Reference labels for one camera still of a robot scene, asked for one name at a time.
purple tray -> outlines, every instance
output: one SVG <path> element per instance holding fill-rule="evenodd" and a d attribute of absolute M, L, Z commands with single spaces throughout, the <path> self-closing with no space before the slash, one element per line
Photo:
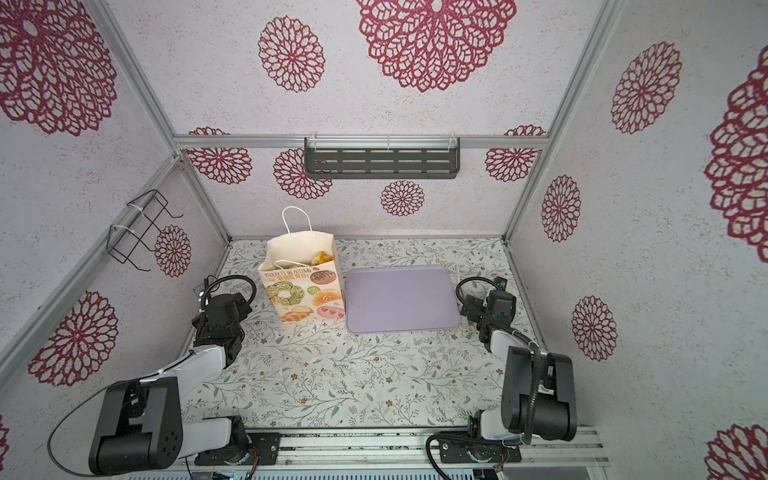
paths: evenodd
<path fill-rule="evenodd" d="M 438 265 L 355 268 L 346 274 L 346 328 L 352 333 L 456 328 L 451 273 Z"/>

leaf pattern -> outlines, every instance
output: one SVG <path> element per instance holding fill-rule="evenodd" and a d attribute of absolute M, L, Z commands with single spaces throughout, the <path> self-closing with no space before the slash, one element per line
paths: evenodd
<path fill-rule="evenodd" d="M 515 285 L 498 238 L 337 239 L 336 248 L 342 272 L 438 264 L 454 283 L 477 275 Z M 221 276 L 258 278 L 265 249 L 263 240 L 234 242 Z M 217 293 L 247 288 L 233 280 Z M 465 286 L 465 293 L 484 292 L 481 284 Z M 282 323 L 263 288 L 252 307 L 237 360 L 183 399 L 185 420 L 241 415 L 247 428 L 464 425 L 501 400 L 505 366 L 465 318 L 450 330 L 355 335 L 344 319 Z M 513 326 L 534 337 L 520 301 Z"/>

red doily pattern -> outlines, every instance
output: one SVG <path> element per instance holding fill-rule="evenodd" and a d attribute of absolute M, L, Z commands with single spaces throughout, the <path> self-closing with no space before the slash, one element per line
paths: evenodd
<path fill-rule="evenodd" d="M 578 348 L 598 362 L 611 356 L 616 348 L 616 322 L 608 305 L 599 298 L 586 296 L 574 308 L 571 320 Z"/>
<path fill-rule="evenodd" d="M 5 460 L 5 454 L 11 446 L 8 444 L 8 429 L 2 424 L 2 415 L 0 415 L 0 472 L 2 472 L 2 463 Z"/>
<path fill-rule="evenodd" d="M 765 480 L 768 478 L 768 432 L 760 425 L 731 425 L 718 430 L 704 457 L 709 480 Z"/>
<path fill-rule="evenodd" d="M 413 182 L 398 180 L 384 187 L 382 207 L 397 217 L 406 217 L 419 211 L 424 204 L 424 190 Z"/>
<path fill-rule="evenodd" d="M 555 178 L 541 202 L 541 224 L 553 242 L 570 237 L 581 214 L 581 197 L 573 178 L 561 175 Z"/>
<path fill-rule="evenodd" d="M 312 30 L 295 18 L 275 18 L 259 39 L 261 65 L 275 83 L 288 91 L 307 91 L 326 70 L 323 47 Z"/>
<path fill-rule="evenodd" d="M 75 0 L 4 0 L 0 103 L 11 120 L 78 136 L 111 116 L 117 72 L 91 17 Z"/>
<path fill-rule="evenodd" d="M 680 52 L 665 41 L 639 54 L 616 85 L 611 107 L 616 128 L 633 134 L 653 124 L 672 101 L 682 67 Z"/>
<path fill-rule="evenodd" d="M 228 135 L 218 128 L 202 127 L 190 135 Z M 188 148 L 197 171 L 220 184 L 238 184 L 250 175 L 250 156 L 245 148 Z"/>
<path fill-rule="evenodd" d="M 728 220 L 728 235 L 757 248 L 768 263 L 768 46 L 757 68 L 730 92 L 723 123 L 710 135 L 710 205 Z"/>
<path fill-rule="evenodd" d="M 514 0 L 357 0 L 368 55 L 403 87 L 466 81 L 504 41 Z"/>
<path fill-rule="evenodd" d="M 296 198 L 309 200 L 328 193 L 332 180 L 313 180 L 304 169 L 304 150 L 292 148 L 275 159 L 273 174 L 280 188 Z"/>
<path fill-rule="evenodd" d="M 180 276 L 187 271 L 192 258 L 190 239 L 180 227 L 168 225 L 154 243 L 154 258 L 168 276 Z"/>
<path fill-rule="evenodd" d="M 101 368 L 117 336 L 118 318 L 109 300 L 85 292 L 27 370 L 40 383 L 73 386 Z"/>
<path fill-rule="evenodd" d="M 544 128 L 534 125 L 520 125 L 505 133 L 513 136 L 546 134 Z M 528 176 L 537 155 L 538 151 L 534 148 L 492 148 L 485 154 L 485 169 L 496 180 L 505 182 L 520 180 Z"/>

shopping bag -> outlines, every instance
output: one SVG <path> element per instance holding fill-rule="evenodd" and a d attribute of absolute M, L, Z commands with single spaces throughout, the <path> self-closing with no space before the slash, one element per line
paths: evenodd
<path fill-rule="evenodd" d="M 290 231 L 286 222 L 289 208 L 306 216 L 309 230 Z M 266 242 L 266 259 L 258 267 L 261 282 L 281 320 L 343 318 L 343 285 L 333 235 L 312 230 L 310 216 L 298 207 L 283 209 L 283 223 L 288 233 Z"/>

